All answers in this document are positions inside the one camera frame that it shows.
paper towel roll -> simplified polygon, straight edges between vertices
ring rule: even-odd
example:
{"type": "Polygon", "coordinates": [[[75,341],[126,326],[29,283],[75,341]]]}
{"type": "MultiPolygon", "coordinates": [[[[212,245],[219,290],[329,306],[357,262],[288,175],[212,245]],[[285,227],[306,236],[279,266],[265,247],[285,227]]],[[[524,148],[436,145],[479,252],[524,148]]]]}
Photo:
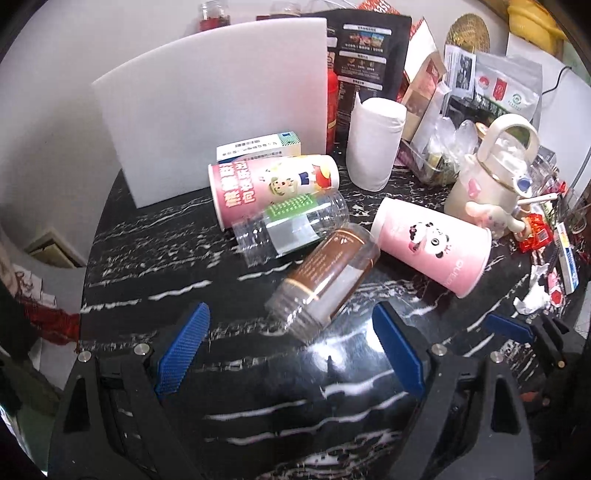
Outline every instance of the paper towel roll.
{"type": "Polygon", "coordinates": [[[351,112],[347,170],[358,187],[378,192],[390,178],[402,138],[407,109],[385,98],[355,96],[351,112]]]}

crumpled tissue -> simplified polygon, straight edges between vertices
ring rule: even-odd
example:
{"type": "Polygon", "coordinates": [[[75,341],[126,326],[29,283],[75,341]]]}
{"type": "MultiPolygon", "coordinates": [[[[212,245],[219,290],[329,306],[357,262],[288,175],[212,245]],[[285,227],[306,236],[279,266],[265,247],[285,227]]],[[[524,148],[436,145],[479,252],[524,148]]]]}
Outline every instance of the crumpled tissue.
{"type": "Polygon", "coordinates": [[[513,305],[518,313],[530,315],[540,309],[550,307],[550,295],[545,292],[543,285],[538,284],[540,278],[546,275],[548,266],[548,264],[531,266],[530,291],[523,300],[518,298],[513,300],[513,305]]]}

kettle handle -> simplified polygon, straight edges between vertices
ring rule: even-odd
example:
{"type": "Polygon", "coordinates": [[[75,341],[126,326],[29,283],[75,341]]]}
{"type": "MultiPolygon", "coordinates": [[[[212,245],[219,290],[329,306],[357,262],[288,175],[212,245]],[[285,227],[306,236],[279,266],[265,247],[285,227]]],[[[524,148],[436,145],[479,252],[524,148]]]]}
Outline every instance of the kettle handle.
{"type": "Polygon", "coordinates": [[[538,149],[540,148],[538,131],[532,127],[531,123],[529,123],[524,117],[515,113],[501,115],[492,123],[488,129],[488,132],[486,133],[486,136],[484,137],[484,140],[482,140],[482,143],[480,144],[480,148],[478,149],[478,153],[476,155],[478,160],[481,162],[486,161],[499,136],[505,130],[511,127],[523,127],[530,131],[530,141],[527,145],[527,149],[525,150],[525,162],[528,165],[531,165],[538,154],[538,149]]]}

bolt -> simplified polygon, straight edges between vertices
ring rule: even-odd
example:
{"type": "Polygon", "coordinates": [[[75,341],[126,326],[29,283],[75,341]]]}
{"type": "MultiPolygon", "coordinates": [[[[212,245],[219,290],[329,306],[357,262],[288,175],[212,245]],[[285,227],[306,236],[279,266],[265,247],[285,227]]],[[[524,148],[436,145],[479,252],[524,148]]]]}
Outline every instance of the bolt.
{"type": "Polygon", "coordinates": [[[447,347],[440,343],[435,343],[431,347],[431,351],[437,356],[443,356],[447,353],[447,347]]]}
{"type": "Polygon", "coordinates": [[[146,355],[150,351],[150,346],[147,343],[138,343],[134,346],[134,353],[136,355],[146,355]]]}
{"type": "Polygon", "coordinates": [[[505,359],[505,357],[500,352],[492,352],[491,353],[491,360],[496,364],[502,363],[504,359],[505,359]]]}
{"type": "Polygon", "coordinates": [[[78,361],[85,364],[88,360],[92,358],[92,353],[88,350],[83,350],[78,354],[78,361]]]}

marble tabletop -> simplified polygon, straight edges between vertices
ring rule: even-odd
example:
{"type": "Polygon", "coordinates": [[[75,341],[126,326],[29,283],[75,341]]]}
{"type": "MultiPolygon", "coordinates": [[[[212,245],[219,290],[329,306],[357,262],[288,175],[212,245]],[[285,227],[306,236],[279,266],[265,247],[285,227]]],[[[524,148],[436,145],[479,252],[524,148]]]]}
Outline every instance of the marble tabletop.
{"type": "MultiPolygon", "coordinates": [[[[351,220],[371,227],[385,197],[442,210],[449,192],[395,169],[386,188],[359,190],[335,154],[351,220]]],[[[493,242],[485,273],[465,299],[382,253],[318,339],[300,347],[267,320],[265,301],[313,247],[247,268],[231,231],[217,225],[207,190],[136,209],[122,173],[100,220],[88,262],[82,346],[110,355],[149,342],[187,305],[211,309],[209,335],[177,394],[162,405],[189,456],[210,478],[375,478],[388,465],[415,406],[371,326],[389,300],[429,342],[464,356],[501,349],[518,382],[537,372],[528,346],[482,329],[488,312],[515,316],[528,289],[530,256],[493,242]]],[[[574,323],[579,291],[560,309],[574,323]]],[[[150,466],[124,395],[116,395],[126,454],[150,466]]]]}

